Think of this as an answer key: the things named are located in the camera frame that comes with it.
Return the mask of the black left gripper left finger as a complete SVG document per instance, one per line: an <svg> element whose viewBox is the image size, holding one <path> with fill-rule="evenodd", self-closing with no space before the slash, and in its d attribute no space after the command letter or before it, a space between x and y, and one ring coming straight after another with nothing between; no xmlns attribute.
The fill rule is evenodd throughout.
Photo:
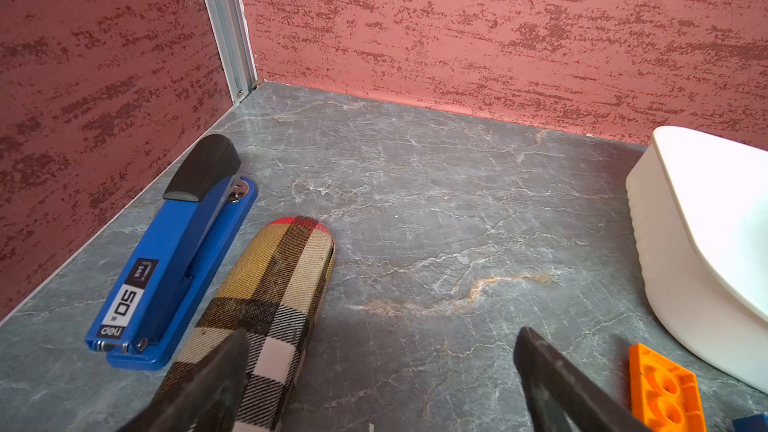
<svg viewBox="0 0 768 432"><path fill-rule="evenodd" d="M234 332L121 429L233 430L247 383L248 351L246 333Z"/></svg>

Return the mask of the orange lego plate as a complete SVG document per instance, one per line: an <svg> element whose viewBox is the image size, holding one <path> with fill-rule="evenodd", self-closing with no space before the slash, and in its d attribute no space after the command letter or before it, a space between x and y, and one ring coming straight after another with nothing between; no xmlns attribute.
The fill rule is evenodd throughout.
<svg viewBox="0 0 768 432"><path fill-rule="evenodd" d="M696 375L643 344L629 348L633 415L651 431L707 430Z"/></svg>

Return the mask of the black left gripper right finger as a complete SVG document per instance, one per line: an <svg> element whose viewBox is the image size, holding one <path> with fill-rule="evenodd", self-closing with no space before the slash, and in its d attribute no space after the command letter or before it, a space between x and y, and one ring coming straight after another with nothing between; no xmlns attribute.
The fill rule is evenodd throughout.
<svg viewBox="0 0 768 432"><path fill-rule="evenodd" d="M647 429L533 328L520 329L513 358L535 431Z"/></svg>

